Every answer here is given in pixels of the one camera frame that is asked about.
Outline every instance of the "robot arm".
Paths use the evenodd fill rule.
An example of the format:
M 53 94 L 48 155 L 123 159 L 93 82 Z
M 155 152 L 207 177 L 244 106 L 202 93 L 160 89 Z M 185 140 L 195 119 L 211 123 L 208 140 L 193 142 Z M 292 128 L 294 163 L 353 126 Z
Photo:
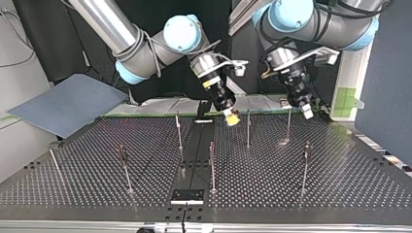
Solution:
M 171 17 L 152 38 L 131 23 L 115 0 L 70 0 L 73 7 L 103 39 L 117 58 L 120 76 L 130 84 L 137 84 L 153 74 L 161 76 L 161 69 L 187 55 L 190 67 L 203 87 L 213 97 L 218 111 L 222 111 L 228 125 L 239 122 L 233 108 L 235 97 L 223 82 L 223 66 L 234 66 L 236 74 L 244 74 L 244 61 L 232 61 L 214 53 L 201 23 L 194 15 Z
M 311 55 L 326 57 L 334 63 L 337 51 L 361 50 L 374 39 L 379 21 L 376 17 L 382 0 L 338 0 L 334 7 L 314 4 L 313 0 L 275 0 L 253 15 L 259 40 L 265 49 L 264 61 L 288 89 L 288 100 L 306 118 L 313 116 L 312 93 L 304 79 L 304 59 Z M 293 40 L 313 42 L 328 48 L 300 54 Z

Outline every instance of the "white wall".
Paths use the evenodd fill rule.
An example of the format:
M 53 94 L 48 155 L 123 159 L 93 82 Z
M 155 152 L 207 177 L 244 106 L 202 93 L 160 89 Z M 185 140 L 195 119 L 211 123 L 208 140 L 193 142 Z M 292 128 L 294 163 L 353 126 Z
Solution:
M 14 10 L 11 0 L 0 0 L 0 7 Z M 19 62 L 31 54 L 3 17 L 0 16 L 0 66 Z M 20 22 L 10 19 L 25 37 Z M 0 183 L 45 153 L 48 144 L 55 140 L 52 134 L 21 120 L 4 119 L 8 110 L 49 88 L 36 56 L 18 66 L 0 68 Z

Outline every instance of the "green tape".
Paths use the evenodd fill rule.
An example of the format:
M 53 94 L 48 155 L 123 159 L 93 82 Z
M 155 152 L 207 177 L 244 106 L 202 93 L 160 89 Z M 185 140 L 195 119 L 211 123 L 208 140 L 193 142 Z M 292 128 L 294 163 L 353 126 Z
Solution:
M 333 109 L 333 117 L 350 117 L 356 106 L 355 88 L 339 87 Z
M 9 120 L 9 119 L 20 119 L 20 118 L 18 118 L 17 116 L 10 115 L 10 116 L 4 116 L 4 117 L 0 118 L 0 121 L 6 121 L 6 120 Z

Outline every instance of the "silver clamp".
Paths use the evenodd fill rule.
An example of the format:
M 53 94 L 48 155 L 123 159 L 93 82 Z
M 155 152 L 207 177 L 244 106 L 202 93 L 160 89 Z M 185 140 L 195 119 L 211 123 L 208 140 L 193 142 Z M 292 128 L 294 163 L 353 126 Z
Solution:
M 330 49 L 328 47 L 320 47 L 315 50 L 309 50 L 303 53 L 301 56 L 294 58 L 290 61 L 285 62 L 281 66 L 278 66 L 273 69 L 274 72 L 279 72 L 282 70 L 287 69 L 288 67 L 292 66 L 293 64 L 307 59 L 313 55 L 316 55 L 315 58 L 315 66 L 322 66 L 322 65 L 334 65 L 337 60 L 337 56 L 340 54 L 340 51 Z
M 227 60 L 225 62 L 220 63 L 217 66 L 214 66 L 214 67 L 202 72 L 197 77 L 200 79 L 203 76 L 206 76 L 211 72 L 214 72 L 218 69 L 221 69 L 223 66 L 233 66 L 235 75 L 237 77 L 243 77 L 245 75 L 246 65 L 247 64 L 249 64 L 249 61 L 247 61 L 247 60 L 230 60 L 230 61 Z

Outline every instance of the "metal rod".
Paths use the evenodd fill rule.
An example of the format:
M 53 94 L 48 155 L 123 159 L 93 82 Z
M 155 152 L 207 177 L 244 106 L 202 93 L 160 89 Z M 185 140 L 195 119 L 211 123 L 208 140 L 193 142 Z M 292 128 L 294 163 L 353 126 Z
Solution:
M 308 165 L 312 159 L 312 144 L 310 141 L 307 141 L 305 144 L 305 148 L 303 150 L 303 154 L 305 156 L 305 170 L 303 172 L 303 184 L 302 184 L 302 195 L 305 193 L 306 189 L 306 178 L 307 178 L 307 172 L 308 172 Z
M 127 165 L 124 165 L 124 173 L 126 174 L 126 177 L 127 177 L 127 183 L 128 183 L 128 186 L 129 186 L 128 191 L 130 193 L 132 193 L 132 192 L 134 192 L 134 190 L 133 190 L 133 187 L 131 186 L 130 176 L 129 176 L 129 173 L 128 173 L 128 170 L 127 170 Z
M 210 143 L 210 166 L 212 169 L 212 193 L 216 193 L 216 184 L 215 184 L 215 145 L 213 142 Z
M 308 172 L 308 160 L 306 158 L 306 160 L 305 160 L 305 171 L 303 172 L 302 194 L 304 194 L 305 191 L 306 191 L 305 186 L 306 186 L 307 172 Z
M 123 167 L 124 169 L 124 174 L 126 175 L 126 179 L 127 179 L 127 185 L 128 185 L 128 193 L 133 193 L 133 187 L 131 185 L 131 181 L 130 181 L 130 175 L 128 173 L 128 169 L 127 169 L 127 154 L 126 154 L 126 149 L 124 145 L 120 145 L 119 146 L 119 161 L 120 161 L 120 165 Z
M 179 122 L 179 112 L 176 114 L 176 127 L 178 128 L 178 134 L 179 134 L 179 149 L 182 152 L 183 146 L 182 146 L 181 125 L 180 125 L 180 122 Z
M 286 134 L 286 138 L 289 139 L 289 135 L 291 132 L 291 119 L 292 119 L 292 108 L 289 109 L 289 116 L 288 116 L 288 131 Z
M 252 124 L 251 123 L 251 111 L 248 110 L 248 144 L 247 144 L 248 148 L 251 146 L 251 132 L 250 132 L 251 124 Z
M 58 171 L 60 171 L 60 166 L 58 166 L 57 159 L 55 158 L 54 151 L 52 149 L 49 150 L 51 154 L 52 161 L 54 162 L 55 167 Z

